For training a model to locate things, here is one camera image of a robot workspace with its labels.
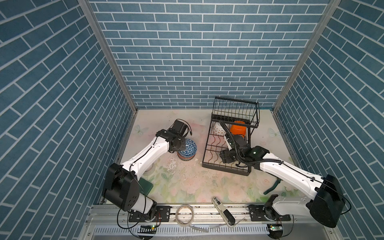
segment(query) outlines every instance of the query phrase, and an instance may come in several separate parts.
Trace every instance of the robotic arm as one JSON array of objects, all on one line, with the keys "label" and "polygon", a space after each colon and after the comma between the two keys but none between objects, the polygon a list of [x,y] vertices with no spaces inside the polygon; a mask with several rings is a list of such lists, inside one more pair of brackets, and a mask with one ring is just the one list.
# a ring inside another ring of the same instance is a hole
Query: robotic arm
[{"label": "robotic arm", "polygon": [[[251,148],[240,135],[232,135],[228,127],[221,122],[226,131],[228,149],[220,156],[224,163],[238,161],[245,166],[267,172],[286,181],[304,193],[305,197],[282,197],[272,195],[264,205],[264,214],[270,220],[279,216],[293,214],[312,216],[327,227],[335,227],[345,205],[345,198],[337,178],[322,177],[304,171],[284,162],[267,149],[260,146]],[[138,154],[121,165],[113,163],[105,177],[103,196],[120,207],[143,213],[145,220],[154,217],[157,203],[140,193],[138,180],[151,164],[162,154],[185,150],[184,132],[190,128],[176,120],[168,130],[160,130],[156,137]]]}]

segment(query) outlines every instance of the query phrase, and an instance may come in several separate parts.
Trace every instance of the green object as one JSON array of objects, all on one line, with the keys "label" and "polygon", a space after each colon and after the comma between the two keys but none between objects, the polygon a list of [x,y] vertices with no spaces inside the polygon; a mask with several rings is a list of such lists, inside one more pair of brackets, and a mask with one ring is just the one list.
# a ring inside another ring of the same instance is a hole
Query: green object
[{"label": "green object", "polygon": [[139,184],[141,185],[142,189],[140,188],[140,193],[144,194],[145,196],[148,196],[149,192],[153,188],[153,184],[145,180],[144,178],[139,179]]},{"label": "green object", "polygon": [[278,178],[276,180],[276,182],[273,184],[272,187],[268,188],[265,192],[263,192],[264,195],[267,195],[268,193],[270,193],[273,189],[275,189],[277,187],[277,185],[281,182],[281,179]]}]

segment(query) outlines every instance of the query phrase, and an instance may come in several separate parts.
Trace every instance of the green sponge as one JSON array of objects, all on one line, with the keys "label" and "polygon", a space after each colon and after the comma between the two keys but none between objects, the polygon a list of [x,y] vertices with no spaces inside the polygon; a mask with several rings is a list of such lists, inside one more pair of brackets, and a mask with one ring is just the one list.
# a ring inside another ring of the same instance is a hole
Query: green sponge
[{"label": "green sponge", "polygon": [[144,178],[139,179],[139,184],[141,185],[142,189],[140,188],[140,193],[144,194],[145,196],[148,196],[149,192],[153,188],[153,184],[145,180]]}]

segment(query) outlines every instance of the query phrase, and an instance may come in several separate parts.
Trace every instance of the clear adhesive tape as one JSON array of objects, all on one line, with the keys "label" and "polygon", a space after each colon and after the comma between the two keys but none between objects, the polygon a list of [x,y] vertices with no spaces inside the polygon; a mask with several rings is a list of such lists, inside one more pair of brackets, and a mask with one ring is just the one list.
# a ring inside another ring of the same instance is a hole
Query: clear adhesive tape
[{"label": "clear adhesive tape", "polygon": [[[177,218],[177,216],[179,215],[179,212],[180,212],[181,209],[189,209],[192,212],[192,218],[191,218],[191,220],[189,220],[189,222],[185,223],[185,222],[180,221]],[[179,206],[179,208],[176,210],[175,219],[176,219],[177,224],[179,226],[181,226],[181,227],[189,227],[192,224],[192,222],[193,222],[193,218],[194,218],[193,209],[188,204],[183,204],[183,205]]]}]

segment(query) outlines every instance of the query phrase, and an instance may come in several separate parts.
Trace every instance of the floral tabletop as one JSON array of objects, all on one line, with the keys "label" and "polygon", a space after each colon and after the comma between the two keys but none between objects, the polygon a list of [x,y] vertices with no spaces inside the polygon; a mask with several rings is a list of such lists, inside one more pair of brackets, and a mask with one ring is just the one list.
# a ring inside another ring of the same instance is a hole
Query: floral tabletop
[{"label": "floral tabletop", "polygon": [[[182,161],[176,153],[162,155],[143,178],[154,186],[149,197],[158,203],[211,202],[218,197],[222,202],[265,202],[271,194],[301,196],[302,193],[281,181],[275,190],[264,195],[276,177],[255,169],[249,176],[212,170],[201,166],[210,124],[211,110],[140,110],[135,120],[121,162],[133,157],[153,139],[155,133],[167,129],[175,119],[186,120],[192,128],[192,139],[197,145],[195,157]],[[292,162],[272,114],[261,110],[260,125],[251,137],[252,146],[262,146],[284,161]]]}]

